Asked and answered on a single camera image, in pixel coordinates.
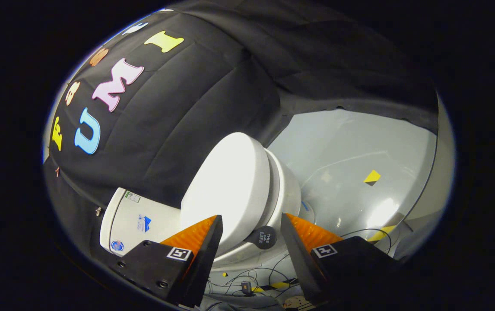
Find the blue letter u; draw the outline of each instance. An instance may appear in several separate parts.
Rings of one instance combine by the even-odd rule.
[[[80,133],[80,128],[75,132],[75,145],[83,149],[84,152],[92,154],[98,149],[98,143],[100,142],[100,124],[98,121],[88,114],[88,109],[84,108],[82,114],[80,114],[80,124],[86,123],[92,129],[92,139],[89,140],[83,134]]]

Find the toilet tank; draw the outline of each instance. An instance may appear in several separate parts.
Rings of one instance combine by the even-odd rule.
[[[161,242],[180,232],[180,210],[118,188],[105,209],[100,245],[123,256],[143,240]]]

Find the letter m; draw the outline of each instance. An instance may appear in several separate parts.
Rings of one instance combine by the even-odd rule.
[[[138,76],[143,72],[144,67],[134,67],[125,62],[121,58],[111,69],[111,77],[109,82],[100,83],[92,94],[92,99],[99,98],[109,106],[109,111],[115,110],[119,104],[119,96],[111,96],[110,94],[125,93],[125,86],[121,79],[125,79],[127,85],[133,83]]]

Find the yellow and black tape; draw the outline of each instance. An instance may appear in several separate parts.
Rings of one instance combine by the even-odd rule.
[[[280,289],[283,287],[288,287],[292,285],[296,285],[298,283],[297,278],[287,279],[283,282],[274,283],[272,285],[258,286],[252,287],[251,290],[256,293],[264,292],[264,291],[274,291],[276,289]]]
[[[397,227],[397,225],[403,220],[404,217],[405,217],[405,215],[403,215],[401,213],[396,213],[393,217],[391,217],[390,220],[388,220],[388,222],[386,224],[384,224],[384,226],[382,228],[380,228],[380,230],[390,234],[390,232],[392,232],[392,230],[395,229],[395,227]],[[370,242],[371,244],[376,244],[376,243],[378,243],[379,240],[382,240],[384,238],[384,236],[386,236],[385,233],[377,232],[375,235],[370,237],[367,241]]]

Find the toilet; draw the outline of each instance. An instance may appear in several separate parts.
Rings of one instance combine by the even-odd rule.
[[[213,215],[222,215],[222,237],[213,267],[273,249],[285,249],[282,213],[309,221],[293,173],[257,140],[240,132],[224,137],[206,157],[176,209],[118,188],[107,206],[100,245],[123,256],[144,240],[166,238]]]

